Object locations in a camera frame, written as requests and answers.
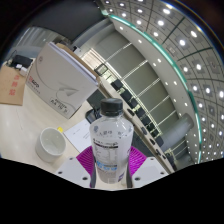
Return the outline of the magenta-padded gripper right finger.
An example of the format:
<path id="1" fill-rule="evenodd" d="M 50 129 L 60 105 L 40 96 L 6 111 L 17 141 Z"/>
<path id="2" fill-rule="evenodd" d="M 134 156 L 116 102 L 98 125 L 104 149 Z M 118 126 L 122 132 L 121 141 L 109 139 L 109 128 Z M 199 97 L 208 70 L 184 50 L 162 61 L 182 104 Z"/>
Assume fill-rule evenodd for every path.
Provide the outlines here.
<path id="1" fill-rule="evenodd" d="M 155 157 L 147 157 L 138 149 L 131 148 L 126 174 L 128 188 L 140 188 L 167 175 Z"/>

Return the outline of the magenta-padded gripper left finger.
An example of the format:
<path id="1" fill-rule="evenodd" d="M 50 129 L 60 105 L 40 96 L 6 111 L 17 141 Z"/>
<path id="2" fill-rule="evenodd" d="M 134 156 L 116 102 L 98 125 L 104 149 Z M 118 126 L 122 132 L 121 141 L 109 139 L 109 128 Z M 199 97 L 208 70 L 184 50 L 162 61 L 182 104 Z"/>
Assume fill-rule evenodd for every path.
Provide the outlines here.
<path id="1" fill-rule="evenodd" d="M 96 168 L 92 147 L 86 148 L 76 157 L 69 157 L 55 174 L 81 187 L 94 188 Z"/>

